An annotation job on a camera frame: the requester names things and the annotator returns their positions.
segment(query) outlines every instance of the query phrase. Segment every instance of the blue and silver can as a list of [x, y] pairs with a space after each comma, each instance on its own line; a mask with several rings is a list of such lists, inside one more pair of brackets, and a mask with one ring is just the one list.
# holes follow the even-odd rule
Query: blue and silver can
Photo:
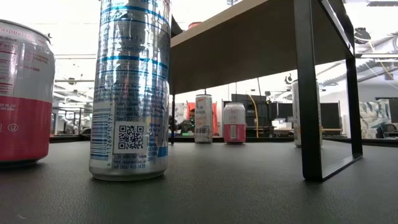
[[101, 180], [167, 168], [169, 0], [102, 0], [90, 172]]

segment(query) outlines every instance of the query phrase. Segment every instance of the white wall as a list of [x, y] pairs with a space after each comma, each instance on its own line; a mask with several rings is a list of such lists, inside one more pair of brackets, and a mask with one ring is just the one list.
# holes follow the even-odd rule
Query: white wall
[[361, 102], [375, 101], [375, 97], [398, 97], [398, 89], [389, 85], [358, 85], [358, 93]]

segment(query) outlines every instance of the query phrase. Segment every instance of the black metal frame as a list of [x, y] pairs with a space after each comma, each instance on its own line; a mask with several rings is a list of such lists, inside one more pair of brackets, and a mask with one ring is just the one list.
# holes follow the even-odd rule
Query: black metal frame
[[172, 102], [172, 137], [170, 139], [170, 143], [174, 145], [174, 134], [175, 134], [175, 126], [174, 126], [174, 119], [175, 119], [175, 93], [173, 93], [173, 102]]
[[[346, 47], [347, 91], [351, 128], [352, 156], [322, 168], [320, 124], [318, 121], [317, 77], [313, 44], [312, 4], [319, 3]], [[348, 16], [339, 17], [327, 0], [294, 0], [295, 39], [297, 52], [298, 94], [301, 105], [301, 140], [303, 176], [324, 181], [362, 158], [359, 121], [358, 84], [356, 78], [354, 28]]]

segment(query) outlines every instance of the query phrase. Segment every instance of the pink can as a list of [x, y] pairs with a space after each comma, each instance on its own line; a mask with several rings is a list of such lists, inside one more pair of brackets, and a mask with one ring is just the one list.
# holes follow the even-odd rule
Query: pink can
[[246, 109], [242, 103], [227, 103], [224, 108], [224, 141], [246, 142]]
[[48, 38], [0, 20], [0, 166], [48, 154], [54, 75]]

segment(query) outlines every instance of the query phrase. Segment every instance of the can lid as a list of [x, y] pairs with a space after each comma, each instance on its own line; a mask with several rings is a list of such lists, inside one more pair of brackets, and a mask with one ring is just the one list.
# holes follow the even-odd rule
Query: can lid
[[44, 38], [46, 38], [46, 39], [51, 43], [51, 40], [50, 40], [49, 37], [47, 37], [47, 36], [46, 36], [45, 34], [43, 34], [42, 32], [37, 31], [37, 30], [35, 30], [35, 29], [33, 29], [33, 28], [30, 28], [30, 27], [28, 27], [28, 26], [19, 24], [19, 23], [17, 23], [17, 22], [8, 21], [8, 20], [5, 20], [5, 19], [0, 19], [0, 22], [6, 23], [6, 24], [15, 25], [15, 26], [19, 26], [19, 27], [22, 27], [22, 28], [24, 28], [24, 29], [28, 29], [28, 30], [30, 30], [30, 31], [33, 31], [33, 32], [35, 32], [36, 34], [39, 34], [39, 35], [43, 36]]
[[243, 105], [243, 103], [227, 103], [226, 105]]

